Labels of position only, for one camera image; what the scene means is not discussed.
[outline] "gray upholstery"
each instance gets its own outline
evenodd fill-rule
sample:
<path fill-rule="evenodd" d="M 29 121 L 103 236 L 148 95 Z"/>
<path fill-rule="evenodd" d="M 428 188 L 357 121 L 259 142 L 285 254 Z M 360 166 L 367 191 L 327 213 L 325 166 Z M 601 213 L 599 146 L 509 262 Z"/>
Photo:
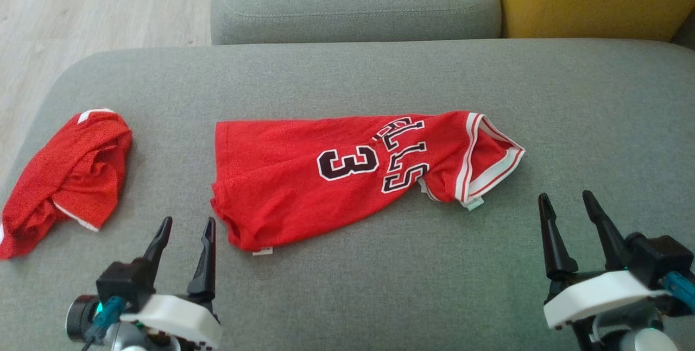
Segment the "gray upholstery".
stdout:
<path fill-rule="evenodd" d="M 213 0 L 213 44 L 499 37 L 499 0 Z"/>
<path fill-rule="evenodd" d="M 79 349 L 63 333 L 70 302 L 94 292 L 112 260 L 142 254 L 166 215 L 174 230 L 156 284 L 184 291 L 212 215 L 216 121 L 450 109 L 483 112 L 525 146 L 519 168 L 472 212 L 413 189 L 367 220 L 268 256 L 229 245 L 220 224 L 225 349 L 577 349 L 570 331 L 545 325 L 537 197 L 551 196 L 581 269 L 603 266 L 584 189 L 623 234 L 670 234 L 695 248 L 693 66 L 688 49 L 619 40 L 97 54 L 57 81 L 8 184 L 70 116 L 107 106 L 134 131 L 124 196 L 100 233 L 61 224 L 27 257 L 0 262 L 2 349 Z M 670 319 L 667 331 L 689 349 L 693 324 Z"/>

